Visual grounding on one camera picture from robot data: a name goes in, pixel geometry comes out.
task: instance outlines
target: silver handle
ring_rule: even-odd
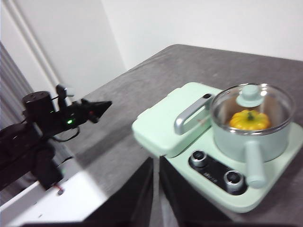
[[[185,121],[190,118],[195,112],[197,112],[202,106],[205,106],[205,109],[209,110],[209,105],[213,97],[214,96],[212,94],[205,94],[203,97],[199,98],[192,105],[190,105],[186,110],[180,113],[179,116],[175,119],[175,133],[178,135],[184,134]]]

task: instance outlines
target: black cable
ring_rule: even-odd
[[[66,142],[66,141],[69,141],[69,140],[71,140],[71,139],[73,139],[73,138],[75,138],[76,136],[79,135],[79,133],[80,133],[80,128],[79,128],[79,126],[77,126],[77,129],[78,129],[78,130],[77,130],[76,134],[73,135],[72,137],[68,138],[67,140],[61,140],[61,139],[56,138],[55,136],[52,136],[51,139],[53,139],[53,140],[55,140],[55,141],[57,141],[57,142]]]

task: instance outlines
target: yellow bell pepper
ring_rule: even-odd
[[[270,121],[264,113],[256,110],[243,110],[232,116],[229,125],[242,130],[262,130],[270,127]]]

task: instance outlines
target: gray fabric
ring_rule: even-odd
[[[81,126],[81,134],[67,145],[107,195],[115,193],[150,155],[132,135],[131,125],[137,115],[191,81],[220,89],[247,82],[276,85],[294,97],[294,121],[303,125],[303,62],[187,45],[169,46],[86,96],[90,101],[112,100],[113,105],[98,124]],[[255,210],[246,214],[223,210],[234,220],[300,225],[302,161],[300,152]],[[171,218],[162,218],[162,213],[167,215],[169,211],[161,189],[159,196],[158,160],[154,163],[151,226],[175,226],[175,221],[163,221]]]

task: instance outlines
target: lid knob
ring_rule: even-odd
[[[236,99],[237,104],[243,107],[255,107],[264,101],[264,97],[260,93],[260,88],[257,85],[245,85],[242,93]]]

